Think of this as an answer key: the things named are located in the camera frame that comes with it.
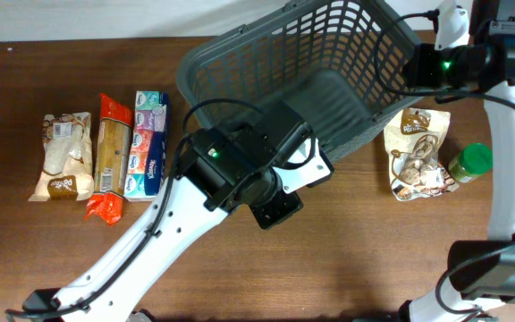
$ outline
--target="wooden table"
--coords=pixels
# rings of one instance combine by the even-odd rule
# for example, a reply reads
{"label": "wooden table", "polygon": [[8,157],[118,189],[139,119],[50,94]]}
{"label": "wooden table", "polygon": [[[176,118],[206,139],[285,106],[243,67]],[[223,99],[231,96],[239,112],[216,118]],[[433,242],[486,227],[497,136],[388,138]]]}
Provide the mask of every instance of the wooden table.
{"label": "wooden table", "polygon": [[[0,43],[0,321],[36,288],[61,287],[85,272],[142,214],[84,221],[85,202],[29,203],[43,165],[44,114],[99,112],[100,92],[132,106],[137,89],[168,92],[170,148],[187,111],[174,78],[181,58],[206,38]],[[481,102],[452,112],[442,158],[490,143]],[[97,117],[93,134],[97,134]],[[431,290],[456,240],[484,239],[492,175],[453,194],[407,203],[388,186],[380,136],[335,165],[330,182],[303,189],[305,207],[270,231],[247,208],[195,242],[148,291],[139,308],[159,318],[289,319],[396,311]],[[498,309],[515,321],[515,305]]]}

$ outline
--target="white wall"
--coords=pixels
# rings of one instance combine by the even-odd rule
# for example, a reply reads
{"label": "white wall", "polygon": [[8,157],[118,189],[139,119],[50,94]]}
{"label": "white wall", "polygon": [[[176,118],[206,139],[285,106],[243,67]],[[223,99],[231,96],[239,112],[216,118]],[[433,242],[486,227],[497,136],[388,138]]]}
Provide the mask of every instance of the white wall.
{"label": "white wall", "polygon": [[[0,41],[214,36],[252,22],[288,0],[0,0]],[[387,0],[400,14],[441,0]],[[469,9],[472,0],[460,0]],[[431,29],[422,19],[414,29]]]}

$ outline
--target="jar with green lid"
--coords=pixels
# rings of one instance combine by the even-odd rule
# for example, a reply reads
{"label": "jar with green lid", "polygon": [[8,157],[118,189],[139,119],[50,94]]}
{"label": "jar with green lid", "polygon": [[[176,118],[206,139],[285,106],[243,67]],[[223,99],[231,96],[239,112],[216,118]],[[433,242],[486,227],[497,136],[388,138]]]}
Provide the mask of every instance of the jar with green lid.
{"label": "jar with green lid", "polygon": [[457,182],[471,182],[492,170],[492,150],[482,143],[470,144],[448,165],[448,171]]}

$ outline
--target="gray plastic basket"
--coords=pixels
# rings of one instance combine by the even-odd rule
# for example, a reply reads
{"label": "gray plastic basket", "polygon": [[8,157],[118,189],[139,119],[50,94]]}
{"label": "gray plastic basket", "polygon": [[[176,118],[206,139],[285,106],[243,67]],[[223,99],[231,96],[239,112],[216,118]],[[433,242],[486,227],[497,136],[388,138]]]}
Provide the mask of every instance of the gray plastic basket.
{"label": "gray plastic basket", "polygon": [[[297,0],[190,51],[177,73],[191,106],[216,97],[262,108],[285,104],[312,126],[334,162],[369,143],[417,97],[399,97],[376,83],[373,48],[381,28],[398,17],[384,0]],[[381,45],[379,66],[389,86],[406,89],[401,68],[418,37],[402,22]],[[255,112],[230,104],[196,112],[203,127]]]}

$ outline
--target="snack bag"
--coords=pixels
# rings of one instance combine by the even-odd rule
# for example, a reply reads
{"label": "snack bag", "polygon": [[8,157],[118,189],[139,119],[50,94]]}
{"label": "snack bag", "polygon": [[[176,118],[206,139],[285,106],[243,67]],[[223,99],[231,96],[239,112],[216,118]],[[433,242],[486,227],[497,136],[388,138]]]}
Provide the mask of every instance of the snack bag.
{"label": "snack bag", "polygon": [[124,184],[128,201],[154,200],[165,174],[168,94],[137,91],[131,156]]}
{"label": "snack bag", "polygon": [[122,195],[131,147],[132,111],[101,94],[95,192],[87,204],[87,215],[97,215],[109,225],[122,216]]}
{"label": "snack bag", "polygon": [[407,108],[384,127],[391,189],[398,200],[440,196],[459,187],[438,163],[450,118],[448,112]]}
{"label": "snack bag", "polygon": [[90,113],[45,115],[43,171],[29,201],[84,200],[92,193]]}

